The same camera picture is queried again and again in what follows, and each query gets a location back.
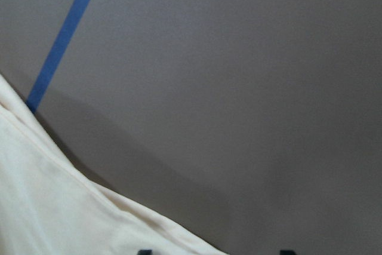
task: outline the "blue tape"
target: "blue tape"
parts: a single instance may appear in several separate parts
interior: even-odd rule
[[[89,2],[90,0],[74,0],[26,100],[26,104],[32,113],[36,112]]]

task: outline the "gray floor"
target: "gray floor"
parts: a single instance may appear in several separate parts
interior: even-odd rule
[[[73,0],[0,0],[25,99]],[[380,254],[381,0],[91,0],[38,119],[232,254]]]

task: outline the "blue line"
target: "blue line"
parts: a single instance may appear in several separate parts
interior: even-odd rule
[[[32,113],[36,112],[89,2],[90,0],[74,0],[26,100],[26,104]]]

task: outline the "white fabric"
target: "white fabric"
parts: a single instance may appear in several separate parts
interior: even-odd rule
[[[63,155],[0,75],[0,254],[223,255],[100,186]]]

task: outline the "cream fabric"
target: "cream fabric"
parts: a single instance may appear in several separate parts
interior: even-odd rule
[[[63,155],[0,75],[0,254],[223,255],[100,186]]]

